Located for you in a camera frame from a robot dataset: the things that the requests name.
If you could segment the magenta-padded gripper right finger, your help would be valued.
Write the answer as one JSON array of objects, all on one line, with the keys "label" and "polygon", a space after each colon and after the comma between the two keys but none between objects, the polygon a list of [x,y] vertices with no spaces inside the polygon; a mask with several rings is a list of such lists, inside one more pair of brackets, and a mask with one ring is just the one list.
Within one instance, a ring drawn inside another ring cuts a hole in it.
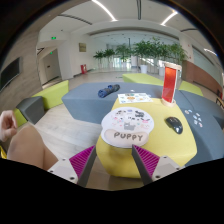
[{"label": "magenta-padded gripper right finger", "polygon": [[181,167],[168,156],[159,157],[136,145],[132,146],[132,156],[144,185],[181,170]]}]

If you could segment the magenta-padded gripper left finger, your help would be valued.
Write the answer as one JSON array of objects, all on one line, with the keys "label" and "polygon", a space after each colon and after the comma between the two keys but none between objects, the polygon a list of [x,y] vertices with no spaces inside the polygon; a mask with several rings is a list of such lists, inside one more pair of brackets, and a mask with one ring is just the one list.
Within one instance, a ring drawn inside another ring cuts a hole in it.
[{"label": "magenta-padded gripper left finger", "polygon": [[81,187],[87,185],[96,158],[96,146],[91,146],[73,157],[56,162],[49,172]]}]

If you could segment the person's left hand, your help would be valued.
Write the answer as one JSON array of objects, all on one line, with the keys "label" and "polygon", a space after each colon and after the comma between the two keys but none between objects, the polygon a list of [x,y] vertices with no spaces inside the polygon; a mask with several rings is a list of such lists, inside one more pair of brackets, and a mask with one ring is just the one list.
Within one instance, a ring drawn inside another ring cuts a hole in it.
[{"label": "person's left hand", "polygon": [[0,114],[0,141],[5,142],[17,133],[17,121],[12,110]]}]

